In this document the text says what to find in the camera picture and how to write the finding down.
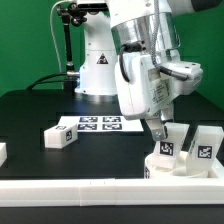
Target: green wall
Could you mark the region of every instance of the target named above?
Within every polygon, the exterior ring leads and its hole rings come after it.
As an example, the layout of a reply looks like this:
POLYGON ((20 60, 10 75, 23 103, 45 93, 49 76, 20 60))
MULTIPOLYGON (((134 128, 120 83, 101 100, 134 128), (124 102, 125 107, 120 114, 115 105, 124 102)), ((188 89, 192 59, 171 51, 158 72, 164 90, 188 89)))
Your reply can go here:
MULTIPOLYGON (((25 89, 46 75, 59 71, 50 33, 49 17, 55 0, 2 1, 0 13, 0 95, 25 89)), ((175 18, 183 60, 202 64, 204 79, 198 91, 224 109, 224 3, 218 8, 175 18)), ((54 27, 65 63, 63 28, 58 16, 54 27)), ((72 28, 74 61, 83 58, 82 28, 72 28)), ((61 88, 51 84, 38 88, 61 88)))

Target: white block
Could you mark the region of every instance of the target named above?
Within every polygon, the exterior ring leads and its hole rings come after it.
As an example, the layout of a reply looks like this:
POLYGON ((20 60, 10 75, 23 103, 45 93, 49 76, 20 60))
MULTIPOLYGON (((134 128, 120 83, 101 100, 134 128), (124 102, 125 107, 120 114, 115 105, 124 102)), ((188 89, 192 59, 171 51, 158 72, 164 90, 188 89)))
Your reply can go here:
POLYGON ((115 179, 81 180, 80 206, 115 205, 115 179))
POLYGON ((61 149, 77 140, 77 124, 67 126, 54 126, 44 131, 44 141, 46 148, 61 149))
POLYGON ((184 143, 189 128, 188 124, 167 122, 168 138, 156 142, 151 158, 151 165, 172 169, 184 143))
POLYGON ((191 143, 186 167, 188 170, 210 170, 224 137, 222 127, 198 126, 191 143))
POLYGON ((0 143, 0 167, 7 159, 6 144, 0 143))
POLYGON ((0 207, 80 206, 79 180, 0 182, 0 207))

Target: white box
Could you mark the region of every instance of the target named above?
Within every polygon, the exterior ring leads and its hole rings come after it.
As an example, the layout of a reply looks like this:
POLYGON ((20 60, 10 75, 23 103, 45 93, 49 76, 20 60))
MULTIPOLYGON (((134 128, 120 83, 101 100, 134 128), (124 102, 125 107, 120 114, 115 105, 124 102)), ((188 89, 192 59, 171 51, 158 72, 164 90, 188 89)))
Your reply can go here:
POLYGON ((44 131, 46 148, 61 149, 78 139, 77 124, 67 126, 54 126, 44 131))

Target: black cable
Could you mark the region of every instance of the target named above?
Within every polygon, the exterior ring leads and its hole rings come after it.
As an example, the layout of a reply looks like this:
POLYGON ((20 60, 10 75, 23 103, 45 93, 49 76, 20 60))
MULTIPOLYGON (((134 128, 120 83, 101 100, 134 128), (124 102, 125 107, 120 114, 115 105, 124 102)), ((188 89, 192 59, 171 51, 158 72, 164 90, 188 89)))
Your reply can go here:
POLYGON ((35 82, 33 85, 29 86, 29 89, 27 88, 26 90, 32 90, 37 85, 48 84, 48 83, 56 83, 56 82, 64 82, 64 81, 63 80, 56 80, 56 81, 46 81, 46 82, 35 82))
POLYGON ((125 68, 125 65, 124 65, 123 54, 124 54, 125 50, 126 50, 126 46, 123 45, 123 46, 121 47, 121 50, 120 50, 119 64, 120 64, 121 74, 122 74, 124 80, 125 80, 126 82, 130 82, 130 79, 129 79, 128 76, 127 76, 126 68, 125 68))
POLYGON ((28 86, 26 88, 26 90, 31 91, 33 89, 33 87, 35 87, 36 85, 39 85, 42 81, 47 80, 47 79, 51 79, 51 78, 55 78, 55 77, 61 77, 61 76, 67 76, 67 74, 66 73, 59 73, 59 74, 53 74, 53 75, 48 75, 48 76, 42 77, 42 78, 38 79, 36 82, 34 82, 33 84, 31 84, 30 86, 28 86))
POLYGON ((119 56, 119 64, 121 69, 121 74, 126 82, 130 82, 128 78, 127 71, 124 64, 124 52, 132 53, 132 52, 139 52, 142 50, 142 46, 139 43, 132 43, 132 44, 124 44, 121 46, 120 56, 119 56))

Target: warning label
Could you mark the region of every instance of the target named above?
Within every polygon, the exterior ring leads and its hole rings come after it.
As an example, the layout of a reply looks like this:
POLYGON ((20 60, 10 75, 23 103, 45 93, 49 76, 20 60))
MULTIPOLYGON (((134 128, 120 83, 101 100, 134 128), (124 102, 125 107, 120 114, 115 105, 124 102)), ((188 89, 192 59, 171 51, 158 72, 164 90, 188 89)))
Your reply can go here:
POLYGON ((169 85, 166 81, 157 83, 157 85, 151 90, 151 96, 153 104, 159 104, 169 96, 169 85))
POLYGON ((97 64, 100 65, 109 64, 104 54, 100 56, 100 59, 97 61, 97 64))

